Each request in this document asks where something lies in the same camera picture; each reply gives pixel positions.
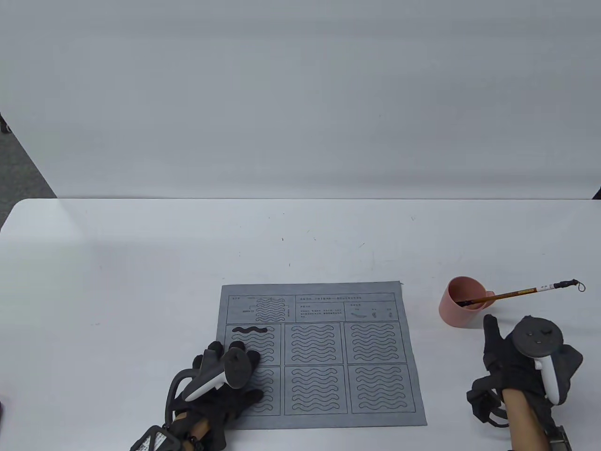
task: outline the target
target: wavy line pattern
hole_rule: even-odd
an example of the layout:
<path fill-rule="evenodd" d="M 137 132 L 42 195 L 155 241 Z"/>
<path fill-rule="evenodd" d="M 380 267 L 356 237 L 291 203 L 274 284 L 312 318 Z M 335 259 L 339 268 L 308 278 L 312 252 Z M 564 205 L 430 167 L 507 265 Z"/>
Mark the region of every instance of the wavy line pattern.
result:
<path fill-rule="evenodd" d="M 286 320 L 286 301 L 283 298 L 258 299 L 256 302 L 255 321 L 276 322 Z"/>
<path fill-rule="evenodd" d="M 293 332 L 296 331 L 301 331 L 301 332 L 306 332 L 306 331 L 318 331 L 318 332 L 324 332 L 324 331 L 333 331 L 334 330 L 334 326 L 332 326 L 331 324 L 307 324 L 307 325 L 295 325 L 291 327 L 291 330 Z"/>
<path fill-rule="evenodd" d="M 293 395 L 289 399 L 293 414 L 335 413 L 340 409 L 345 397 L 344 391 L 339 393 L 338 388 L 342 371 L 334 367 L 295 368 L 288 375 L 294 375 L 287 379 L 292 384 Z"/>
<path fill-rule="evenodd" d="M 279 387 L 273 386 L 277 375 L 273 369 L 259 368 L 252 375 L 248 387 L 260 388 L 263 390 L 263 398 L 256 404 L 249 407 L 244 415 L 270 415 L 279 411 Z"/>
<path fill-rule="evenodd" d="M 286 329 L 286 360 L 289 364 L 341 363 L 340 326 L 294 324 Z"/>
<path fill-rule="evenodd" d="M 353 412 L 391 412 L 409 406 L 404 392 L 403 370 L 400 366 L 353 367 L 350 377 L 355 389 L 351 390 Z"/>
<path fill-rule="evenodd" d="M 320 376 L 329 376 L 332 374 L 337 374 L 338 372 L 334 369 L 334 368 L 328 368 L 325 370 L 319 369 L 319 368 L 295 368 L 292 370 L 292 374 L 293 375 L 302 375 L 302 376 L 313 376 L 313 375 L 320 375 Z"/>
<path fill-rule="evenodd" d="M 401 359 L 400 336 L 392 324 L 353 324 L 350 330 L 352 345 L 347 346 L 347 351 L 353 361 L 381 363 Z"/>
<path fill-rule="evenodd" d="M 262 363 L 275 362 L 275 356 L 279 355 L 279 346 L 276 349 L 275 328 L 266 326 L 258 328 L 251 326 L 249 328 L 236 327 L 232 330 L 231 340 L 240 340 L 246 345 L 247 349 L 252 349 L 261 354 Z"/>

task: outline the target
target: brush handle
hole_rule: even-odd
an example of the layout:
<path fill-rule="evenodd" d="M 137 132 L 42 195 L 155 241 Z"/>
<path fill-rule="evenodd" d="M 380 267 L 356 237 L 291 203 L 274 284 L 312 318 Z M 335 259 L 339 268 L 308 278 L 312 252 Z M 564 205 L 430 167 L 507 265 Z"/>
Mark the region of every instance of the brush handle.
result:
<path fill-rule="evenodd" d="M 576 279 L 572 279 L 572 280 L 564 280 L 562 282 L 552 283 L 550 285 L 543 285 L 542 287 L 538 287 L 538 288 L 528 288 L 526 290 L 512 291 L 510 293 L 503 293 L 503 294 L 500 294 L 497 296 L 490 296 L 488 298 L 478 298 L 478 299 L 470 299 L 469 301 L 459 301 L 459 302 L 457 302 L 457 305 L 459 307 L 467 307 L 468 305 L 482 304 L 483 302 L 497 301 L 499 299 L 515 298 L 516 296 L 529 295 L 529 294 L 538 293 L 541 291 L 548 291 L 548 290 L 554 290 L 556 288 L 566 288 L 566 287 L 571 287 L 571 286 L 578 286 L 578 291 L 580 291 L 581 293 L 587 289 L 584 286 L 584 283 L 579 282 Z"/>

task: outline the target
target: gray carpet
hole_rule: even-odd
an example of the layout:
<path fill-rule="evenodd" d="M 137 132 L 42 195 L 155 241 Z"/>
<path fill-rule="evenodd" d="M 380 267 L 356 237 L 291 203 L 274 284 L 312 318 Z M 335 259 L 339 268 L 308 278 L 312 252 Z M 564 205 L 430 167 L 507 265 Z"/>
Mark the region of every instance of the gray carpet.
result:
<path fill-rule="evenodd" d="M 0 227 L 18 201 L 31 197 L 56 196 L 17 138 L 0 133 Z"/>

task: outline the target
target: gray felt sheet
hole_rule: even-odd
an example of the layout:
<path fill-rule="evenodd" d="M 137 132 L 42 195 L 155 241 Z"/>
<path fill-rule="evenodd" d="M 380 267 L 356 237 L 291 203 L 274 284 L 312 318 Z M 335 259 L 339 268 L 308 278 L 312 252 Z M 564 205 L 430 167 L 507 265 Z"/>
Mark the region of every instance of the gray felt sheet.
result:
<path fill-rule="evenodd" d="M 224 286 L 217 339 L 261 354 L 237 429 L 426 424 L 400 282 Z"/>

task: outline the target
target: pink cup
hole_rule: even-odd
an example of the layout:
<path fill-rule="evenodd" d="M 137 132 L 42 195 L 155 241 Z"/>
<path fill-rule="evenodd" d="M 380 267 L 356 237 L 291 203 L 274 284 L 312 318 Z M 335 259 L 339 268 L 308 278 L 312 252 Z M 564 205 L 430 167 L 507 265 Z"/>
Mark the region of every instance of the pink cup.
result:
<path fill-rule="evenodd" d="M 494 295 L 494 292 L 486 291 L 486 288 L 480 282 L 471 277 L 465 277 L 464 275 L 456 277 L 447 285 L 447 289 L 442 295 L 441 304 L 438 306 L 438 313 L 449 326 L 464 327 L 479 312 L 486 307 L 490 307 L 494 301 L 468 305 L 467 307 L 459 307 L 456 302 Z"/>

